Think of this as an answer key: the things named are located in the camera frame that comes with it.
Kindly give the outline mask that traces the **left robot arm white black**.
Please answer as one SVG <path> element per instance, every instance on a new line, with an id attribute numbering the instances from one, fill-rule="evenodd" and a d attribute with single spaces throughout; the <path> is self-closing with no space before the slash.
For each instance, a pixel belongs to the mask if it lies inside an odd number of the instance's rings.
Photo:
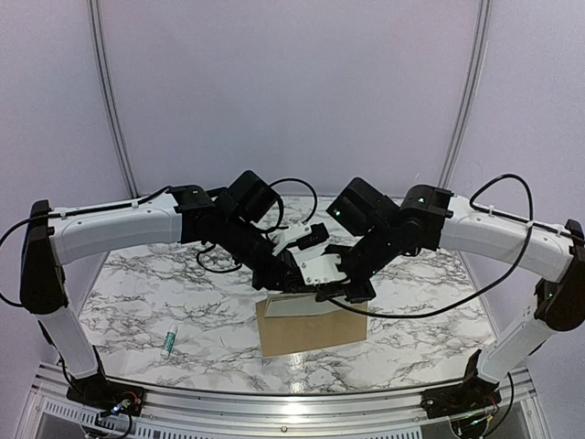
<path id="1" fill-rule="evenodd" d="M 236 182 L 206 191 L 196 185 L 164 187 L 154 194 L 84 208 L 33 204 L 21 256 L 20 304 L 37 318 L 65 362 L 70 386 L 97 407 L 115 399 L 100 355 L 69 307 L 65 266 L 101 253 L 148 244 L 217 244 L 252 271 L 255 289 L 292 287 L 297 265 L 255 227 L 279 196 L 263 181 Z"/>

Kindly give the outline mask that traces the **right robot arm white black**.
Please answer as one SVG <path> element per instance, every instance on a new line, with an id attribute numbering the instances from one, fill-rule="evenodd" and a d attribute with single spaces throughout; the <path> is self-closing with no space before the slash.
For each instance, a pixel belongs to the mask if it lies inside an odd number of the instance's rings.
<path id="1" fill-rule="evenodd" d="M 536 297 L 521 316 L 468 360 L 452 392 L 463 410 L 474 408 L 549 338 L 584 322 L 584 235 L 577 221 L 539 223 L 428 185 L 412 187 L 396 205 L 358 177 L 327 212 L 358 241 L 330 245 L 302 269 L 305 283 L 322 296 L 340 286 L 347 302 L 368 301 L 374 274 L 420 250 L 469 252 L 539 275 Z"/>

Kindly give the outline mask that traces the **cream letter paper sheet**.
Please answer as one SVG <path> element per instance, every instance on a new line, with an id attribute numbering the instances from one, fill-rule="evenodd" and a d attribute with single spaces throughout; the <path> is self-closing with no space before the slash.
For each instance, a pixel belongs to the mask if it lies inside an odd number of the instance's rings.
<path id="1" fill-rule="evenodd" d="M 271 294 L 267 297 L 264 316 L 320 316 L 334 312 L 336 307 L 327 301 L 318 302 L 316 294 Z"/>

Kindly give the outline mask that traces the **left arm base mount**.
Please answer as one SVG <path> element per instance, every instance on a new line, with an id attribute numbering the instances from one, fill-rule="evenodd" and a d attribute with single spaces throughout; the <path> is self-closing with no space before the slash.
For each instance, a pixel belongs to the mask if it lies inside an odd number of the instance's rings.
<path id="1" fill-rule="evenodd" d="M 79 380 L 72 375 L 64 375 L 69 385 L 67 398 L 101 409 L 103 417 L 122 412 L 138 417 L 144 405 L 145 388 L 108 379 L 97 349 L 93 348 L 93 351 L 98 364 L 95 374 Z"/>

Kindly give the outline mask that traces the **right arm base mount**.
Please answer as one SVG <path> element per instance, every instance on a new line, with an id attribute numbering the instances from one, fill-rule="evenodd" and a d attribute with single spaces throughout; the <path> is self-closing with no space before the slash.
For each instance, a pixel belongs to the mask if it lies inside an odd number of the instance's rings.
<path id="1" fill-rule="evenodd" d="M 501 400 L 499 390 L 465 392 L 459 385 L 452 385 L 425 390 L 421 394 L 420 407 L 429 419 L 435 419 L 495 406 Z"/>

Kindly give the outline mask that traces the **brown kraft paper envelope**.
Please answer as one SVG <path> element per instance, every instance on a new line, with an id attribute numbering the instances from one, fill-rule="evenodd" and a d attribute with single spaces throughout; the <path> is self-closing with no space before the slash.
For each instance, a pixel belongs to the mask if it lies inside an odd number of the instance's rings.
<path id="1" fill-rule="evenodd" d="M 356 305 L 354 313 L 335 306 L 334 312 L 320 316 L 268 318 L 264 316 L 267 297 L 256 304 L 265 358 L 338 347 L 367 338 L 367 317 L 360 314 L 367 310 L 366 305 Z"/>

